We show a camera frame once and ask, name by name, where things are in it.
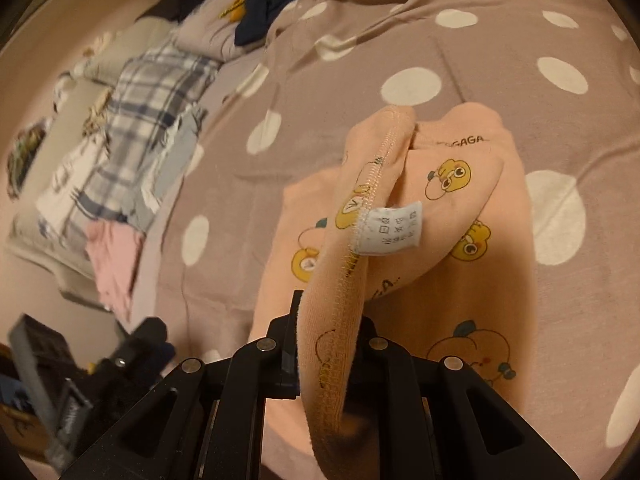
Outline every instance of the clothing label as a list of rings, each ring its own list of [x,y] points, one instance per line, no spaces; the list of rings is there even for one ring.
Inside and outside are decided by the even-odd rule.
[[[422,233],[422,202],[394,209],[372,209],[362,223],[356,254],[379,256],[417,247]]]

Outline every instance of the pillow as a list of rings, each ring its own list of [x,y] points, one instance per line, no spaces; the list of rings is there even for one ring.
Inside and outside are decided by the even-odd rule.
[[[140,18],[87,63],[84,77],[116,86],[125,63],[161,43],[174,27],[163,18]]]
[[[78,84],[69,94],[68,101],[42,141],[30,167],[10,234],[10,238],[20,240],[23,245],[45,253],[87,277],[93,276],[93,270],[84,254],[66,250],[40,234],[35,201],[49,186],[51,176],[62,158],[82,139],[82,126],[89,115],[89,107],[95,103],[104,89],[105,86],[101,84],[85,79],[78,80]]]

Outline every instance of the beige wall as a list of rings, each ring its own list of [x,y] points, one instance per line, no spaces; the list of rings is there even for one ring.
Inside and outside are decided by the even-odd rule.
[[[71,67],[85,45],[105,30],[126,27],[151,4],[152,0],[49,0],[31,16],[0,53],[0,150],[4,152],[21,126],[52,112],[56,76]],[[15,205],[4,193],[4,163],[0,174],[0,240],[4,241]],[[26,312],[61,332],[80,365],[116,346],[111,314],[63,300],[46,270],[4,250],[0,301],[0,342],[6,343],[8,330]]]

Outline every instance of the silver screw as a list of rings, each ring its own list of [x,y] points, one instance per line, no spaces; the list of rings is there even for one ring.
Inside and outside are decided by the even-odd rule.
[[[389,341],[383,337],[375,337],[369,340],[369,346],[374,350],[384,350],[389,346]]]
[[[200,370],[202,364],[199,359],[194,359],[193,357],[190,359],[186,359],[182,362],[182,371],[186,374],[193,374]]]
[[[268,352],[276,348],[276,342],[270,337],[263,337],[255,345],[258,347],[258,350],[263,352]]]
[[[450,355],[446,359],[444,359],[444,365],[453,371],[462,370],[463,367],[462,359],[455,357],[454,355]]]

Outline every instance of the gray garment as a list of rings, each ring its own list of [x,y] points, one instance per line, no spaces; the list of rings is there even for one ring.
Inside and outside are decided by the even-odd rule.
[[[158,142],[145,157],[129,193],[122,202],[122,213],[127,217],[127,223],[132,227],[145,233],[151,227],[157,211],[153,211],[147,205],[142,186],[148,179],[149,172],[154,171],[154,163],[158,157],[164,154],[164,160],[161,162],[152,188],[155,199],[159,203],[162,202],[168,189],[182,177],[191,161],[198,142],[203,116],[204,110],[197,104],[187,108],[175,120],[175,126],[166,131],[164,139]],[[175,138],[174,143],[168,146],[170,136],[175,136]]]

